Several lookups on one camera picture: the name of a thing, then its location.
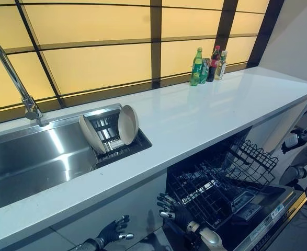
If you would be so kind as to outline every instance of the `chrome faucet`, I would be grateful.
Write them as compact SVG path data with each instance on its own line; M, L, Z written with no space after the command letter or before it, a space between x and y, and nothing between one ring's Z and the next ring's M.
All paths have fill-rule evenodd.
M43 113L37 106L33 97L28 94L27 90L25 89L24 85L19 79L13 65L11 64L9 58L7 57L5 51L2 49L1 46L0 46L0 60L4 68L7 70L10 78L14 82L17 90L21 94L21 100L26 107L26 114L25 114L26 118L30 120L36 120L37 124L41 127L49 124L45 120L42 121Z

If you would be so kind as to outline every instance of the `kitchen counter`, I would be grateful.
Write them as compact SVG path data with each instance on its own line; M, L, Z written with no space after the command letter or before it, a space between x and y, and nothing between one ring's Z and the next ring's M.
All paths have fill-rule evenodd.
M183 83L48 112L47 118L53 119L115 103L131 105L152 147L0 208L0 248L304 100L306 81L255 67L197 87ZM0 132L29 123L27 119L1 123Z

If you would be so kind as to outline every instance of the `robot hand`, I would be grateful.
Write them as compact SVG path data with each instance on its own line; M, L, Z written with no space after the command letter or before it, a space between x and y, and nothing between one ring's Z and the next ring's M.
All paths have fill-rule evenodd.
M100 249L104 248L108 243L122 240L133 239L133 234L123 234L120 230L125 229L128 226L129 216L123 215L118 221L113 221L107 225L100 234L95 238Z
M193 221L193 217L183 205L163 193L159 194L157 200L159 201L157 205L163 208L163 210L159 210L161 217L174 220L183 231L189 232L191 230L189 225Z
M190 234L190 238L187 239L190 242L187 244L189 249L198 250L201 245L205 245L211 251L226 251L220 236L209 228L196 223L190 212L179 202L163 193L159 194L157 200L159 201L157 205L163 208L163 210L159 210L160 216L174 220L182 230Z
M75 251L98 251L110 242L118 241L121 239L133 239L133 234L122 234L121 229L128 226L129 216L123 215L120 220L113 221L107 225L95 239L87 239L84 243L76 246Z

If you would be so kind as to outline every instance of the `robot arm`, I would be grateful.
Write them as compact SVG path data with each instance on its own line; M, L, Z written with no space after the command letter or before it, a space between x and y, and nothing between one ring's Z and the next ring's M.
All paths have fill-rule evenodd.
M282 144L282 151L286 153L294 148L300 147L307 142L307 131L293 130L294 133ZM302 189L298 185L299 179L303 179L307 176L305 166L307 165L307 146L304 147L294 158L291 165L282 174L279 184L286 186L294 186L296 189Z
M174 220L175 223L186 232L186 234L195 234L200 236L202 242L211 251L226 251L223 247L220 236L207 227L202 227L193 220L190 212L173 198L163 193L157 197L157 205L164 210L160 210L160 216L163 218Z
M120 220L107 225L95 239L87 239L84 243L76 246L72 251L99 251L110 242L133 239L133 234L123 234L119 231L128 226L129 216L123 215Z

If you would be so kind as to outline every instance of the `dish rack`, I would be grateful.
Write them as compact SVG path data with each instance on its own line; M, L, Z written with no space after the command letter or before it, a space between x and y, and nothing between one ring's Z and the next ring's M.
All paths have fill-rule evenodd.
M236 138L220 142L207 149L205 155L177 163L168 171L167 192L197 222L213 230L273 181L271 171L278 163L276 157L270 157L250 140Z
M110 146L111 142L120 140L118 133L118 116L120 111L113 110L104 113L103 116L91 116L87 119L91 122L99 138L101 139L105 149L105 154L98 154L93 148L97 163L92 166L90 171L118 161L122 158L140 152L152 146L151 142L146 138L144 133L138 129L138 133L134 141L130 145L123 145L116 149Z

